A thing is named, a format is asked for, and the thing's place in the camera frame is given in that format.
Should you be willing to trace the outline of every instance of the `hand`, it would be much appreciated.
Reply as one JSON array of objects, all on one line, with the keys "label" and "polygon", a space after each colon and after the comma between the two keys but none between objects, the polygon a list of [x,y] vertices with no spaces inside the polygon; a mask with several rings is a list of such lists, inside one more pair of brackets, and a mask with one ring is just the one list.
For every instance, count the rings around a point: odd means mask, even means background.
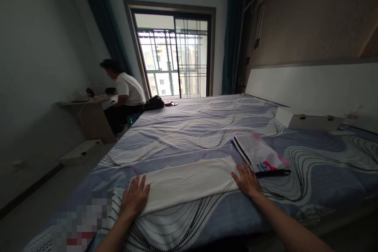
[{"label": "hand", "polygon": [[142,177],[139,186],[139,175],[131,180],[129,190],[126,189],[123,193],[119,218],[134,220],[142,213],[147,204],[148,193],[150,192],[150,185],[148,184],[145,188],[145,181],[145,175]]},{"label": "hand", "polygon": [[248,195],[250,197],[253,197],[258,193],[262,193],[256,174],[252,172],[252,170],[248,166],[244,166],[243,163],[241,163],[241,166],[239,166],[239,164],[236,164],[236,167],[240,173],[240,178],[234,172],[232,172],[231,175],[234,178],[239,189],[245,195]]}]

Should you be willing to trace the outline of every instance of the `doorway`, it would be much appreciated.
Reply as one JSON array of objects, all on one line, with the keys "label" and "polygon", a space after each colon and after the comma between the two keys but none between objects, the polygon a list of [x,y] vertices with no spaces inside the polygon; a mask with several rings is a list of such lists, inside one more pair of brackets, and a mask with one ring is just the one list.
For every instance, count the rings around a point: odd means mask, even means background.
[{"label": "doorway", "polygon": [[163,100],[211,96],[212,14],[130,6],[125,3],[149,96]]}]

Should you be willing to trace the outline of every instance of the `black pants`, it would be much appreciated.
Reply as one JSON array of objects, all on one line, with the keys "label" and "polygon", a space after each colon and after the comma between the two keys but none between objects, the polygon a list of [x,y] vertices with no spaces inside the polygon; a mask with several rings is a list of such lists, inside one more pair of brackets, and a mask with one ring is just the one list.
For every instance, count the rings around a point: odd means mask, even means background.
[{"label": "black pants", "polygon": [[141,112],[142,109],[142,104],[137,106],[122,105],[119,107],[111,106],[104,112],[113,133],[120,133],[124,129],[122,125],[127,124],[127,116]]}]

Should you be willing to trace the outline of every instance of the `person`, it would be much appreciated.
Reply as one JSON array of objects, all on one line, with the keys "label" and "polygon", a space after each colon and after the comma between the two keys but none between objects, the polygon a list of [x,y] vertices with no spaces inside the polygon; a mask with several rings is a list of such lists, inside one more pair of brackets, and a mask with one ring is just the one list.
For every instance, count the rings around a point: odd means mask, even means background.
[{"label": "person", "polygon": [[[277,236],[282,241],[287,251],[333,251],[315,234],[310,232],[307,228],[277,207],[274,202],[269,200],[262,193],[258,179],[249,167],[246,167],[241,163],[241,165],[237,164],[237,170],[239,171],[240,177],[234,172],[231,173],[237,186],[244,195],[249,197],[257,205],[277,233]],[[120,251],[123,240],[125,239],[133,220],[142,213],[147,204],[150,185],[145,187],[145,181],[145,175],[142,177],[139,186],[139,176],[131,180],[129,190],[125,190],[123,194],[119,217],[113,228],[97,247],[96,252]]]},{"label": "person", "polygon": [[127,123],[127,116],[142,111],[146,103],[145,95],[138,81],[127,75],[116,60],[105,59],[100,67],[115,80],[118,102],[106,109],[105,115],[113,133],[120,133],[124,129],[122,124]]}]

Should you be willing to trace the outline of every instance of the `teal curtain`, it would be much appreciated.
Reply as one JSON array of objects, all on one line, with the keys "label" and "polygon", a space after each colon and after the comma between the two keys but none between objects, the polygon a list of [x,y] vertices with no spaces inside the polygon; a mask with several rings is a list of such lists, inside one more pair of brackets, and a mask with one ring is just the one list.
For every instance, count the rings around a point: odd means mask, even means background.
[{"label": "teal curtain", "polygon": [[222,76],[223,95],[230,95],[234,92],[243,8],[244,0],[228,0]]},{"label": "teal curtain", "polygon": [[120,62],[125,72],[132,76],[130,62],[111,8],[110,0],[88,0],[88,3],[110,57]]}]

